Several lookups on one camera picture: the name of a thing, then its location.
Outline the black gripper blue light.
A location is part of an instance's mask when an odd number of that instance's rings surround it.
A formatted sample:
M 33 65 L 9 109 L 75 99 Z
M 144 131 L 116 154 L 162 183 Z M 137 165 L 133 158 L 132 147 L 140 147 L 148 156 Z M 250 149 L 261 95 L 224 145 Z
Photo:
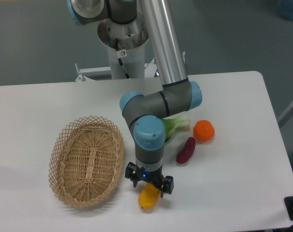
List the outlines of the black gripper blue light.
M 125 169 L 125 178 L 132 181 L 134 188 L 139 181 L 153 184 L 160 191 L 161 198 L 164 194 L 172 194 L 174 189 L 174 178 L 162 175 L 162 163 L 141 166 L 129 162 Z

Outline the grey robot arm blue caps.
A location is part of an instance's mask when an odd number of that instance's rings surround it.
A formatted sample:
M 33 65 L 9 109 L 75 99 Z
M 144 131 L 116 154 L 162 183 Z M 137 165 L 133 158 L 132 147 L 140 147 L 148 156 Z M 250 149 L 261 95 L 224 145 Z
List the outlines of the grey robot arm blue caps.
M 166 0 L 70 0 L 69 11 L 77 24 L 111 22 L 108 41 L 116 51 L 119 42 L 142 34 L 137 6 L 153 46 L 162 90 L 149 95 L 138 91 L 125 94 L 119 103 L 135 143 L 136 161 L 126 167 L 125 176 L 134 185 L 145 181 L 161 194 L 171 194 L 174 180 L 162 175 L 165 127 L 162 119 L 188 111 L 202 103 L 199 85 L 188 79 L 178 46 L 169 2 Z

